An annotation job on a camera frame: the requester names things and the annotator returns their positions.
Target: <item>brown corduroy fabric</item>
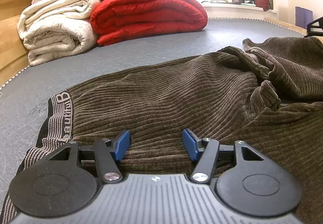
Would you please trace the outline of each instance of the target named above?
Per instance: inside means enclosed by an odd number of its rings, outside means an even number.
[[[270,38],[262,44],[247,39],[243,47],[245,52],[226,47],[70,88],[73,139],[90,144],[128,129],[132,145],[121,170],[140,173],[189,173],[181,142],[187,127],[221,144],[244,140],[301,180],[305,195],[297,214],[305,223],[320,222],[323,45],[316,38]],[[294,103],[282,106],[276,92]]]

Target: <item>wooden bed frame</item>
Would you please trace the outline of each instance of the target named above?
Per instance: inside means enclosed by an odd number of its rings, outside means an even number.
[[[304,29],[304,28],[301,28],[299,26],[292,25],[292,24],[289,24],[289,23],[286,23],[286,22],[283,22],[283,21],[279,21],[279,20],[276,20],[276,19],[268,18],[268,17],[265,17],[264,19],[266,21],[268,21],[268,22],[271,22],[271,23],[276,24],[276,25],[280,25],[282,27],[289,28],[290,30],[296,31],[296,32],[301,33],[303,35],[307,34],[307,30]],[[318,38],[323,43],[323,36],[316,36],[316,38]]]
[[[32,0],[0,0],[0,87],[29,65],[17,32],[21,12]]]

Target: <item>metal screw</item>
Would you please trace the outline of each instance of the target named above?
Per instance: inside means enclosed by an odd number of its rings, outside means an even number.
[[[198,182],[206,181],[209,177],[204,173],[195,173],[192,178]]]
[[[120,175],[117,172],[108,172],[104,174],[104,178],[109,181],[118,180]]]

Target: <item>folded blanket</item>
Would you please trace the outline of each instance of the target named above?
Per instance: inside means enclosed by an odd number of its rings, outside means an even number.
[[[196,0],[104,0],[91,15],[100,46],[149,35],[203,29],[207,14]]]
[[[42,0],[27,7],[20,16],[18,33],[25,39],[28,29],[38,21],[53,15],[64,15],[67,18],[89,18],[100,0]]]
[[[80,54],[96,44],[97,34],[87,20],[50,16],[32,25],[24,39],[28,61],[36,66],[53,59]]]

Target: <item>purple object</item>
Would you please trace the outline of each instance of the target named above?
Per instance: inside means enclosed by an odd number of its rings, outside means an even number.
[[[302,8],[295,7],[295,25],[302,27],[304,29],[307,28],[307,24],[313,21],[313,11]]]

